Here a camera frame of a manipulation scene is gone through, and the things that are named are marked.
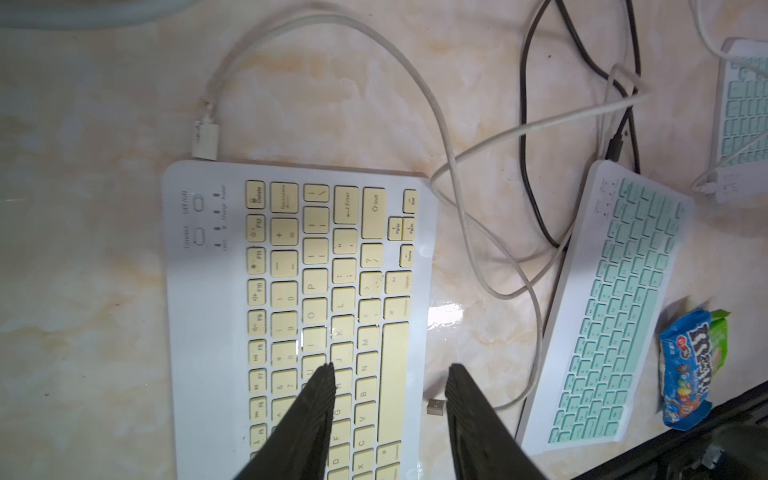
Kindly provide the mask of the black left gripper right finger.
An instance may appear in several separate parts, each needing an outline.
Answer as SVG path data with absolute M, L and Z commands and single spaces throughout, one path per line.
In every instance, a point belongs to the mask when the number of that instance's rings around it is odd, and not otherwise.
M 454 363 L 446 384 L 447 422 L 458 479 L 542 479 L 471 377 Z

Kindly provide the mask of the green wireless keyboard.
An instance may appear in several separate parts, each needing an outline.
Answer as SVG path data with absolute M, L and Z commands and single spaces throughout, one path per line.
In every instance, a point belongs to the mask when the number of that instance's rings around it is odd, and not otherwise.
M 710 164 L 767 130 L 767 80 L 721 61 L 715 97 Z M 767 191 L 767 140 L 752 145 L 710 176 L 719 203 L 743 201 Z
M 623 438 L 693 212 L 614 162 L 590 167 L 518 427 L 527 455 Z

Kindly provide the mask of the green wireless keyboard right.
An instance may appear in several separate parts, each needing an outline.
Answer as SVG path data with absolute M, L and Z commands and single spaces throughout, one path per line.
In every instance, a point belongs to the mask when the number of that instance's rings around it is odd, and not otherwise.
M 721 61 L 715 97 L 710 164 L 767 130 L 767 80 Z M 767 191 L 767 140 L 752 145 L 710 176 L 719 203 L 743 201 Z

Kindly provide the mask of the yellow wireless keyboard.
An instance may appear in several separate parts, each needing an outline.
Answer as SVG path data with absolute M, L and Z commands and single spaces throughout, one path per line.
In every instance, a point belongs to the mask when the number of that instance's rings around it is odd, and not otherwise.
M 233 477 L 330 364 L 325 477 L 418 478 L 428 180 L 186 160 L 162 214 L 178 477 Z

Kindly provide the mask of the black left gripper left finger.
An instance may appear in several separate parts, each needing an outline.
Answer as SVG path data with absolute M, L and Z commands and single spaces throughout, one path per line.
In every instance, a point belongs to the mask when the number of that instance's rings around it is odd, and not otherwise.
M 336 384 L 332 364 L 317 368 L 283 420 L 239 479 L 308 479 L 325 477 Z

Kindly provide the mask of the green snack packet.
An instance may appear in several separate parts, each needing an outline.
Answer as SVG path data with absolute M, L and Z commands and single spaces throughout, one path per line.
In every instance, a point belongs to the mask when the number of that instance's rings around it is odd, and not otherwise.
M 725 365 L 728 355 L 728 317 L 730 312 L 718 309 L 711 312 L 709 339 L 711 346 L 712 375 Z

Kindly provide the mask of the blue candy bag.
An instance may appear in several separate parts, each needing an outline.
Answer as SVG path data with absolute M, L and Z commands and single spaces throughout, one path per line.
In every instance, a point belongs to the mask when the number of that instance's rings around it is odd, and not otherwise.
M 688 431 L 710 413 L 713 377 L 711 313 L 694 310 L 670 324 L 659 335 L 661 347 L 664 424 Z

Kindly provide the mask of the green wireless keyboard centre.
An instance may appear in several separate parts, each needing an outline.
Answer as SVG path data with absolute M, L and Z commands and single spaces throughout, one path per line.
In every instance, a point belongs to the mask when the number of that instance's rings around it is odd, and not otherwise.
M 590 167 L 518 427 L 527 455 L 623 438 L 693 212 L 614 162 Z

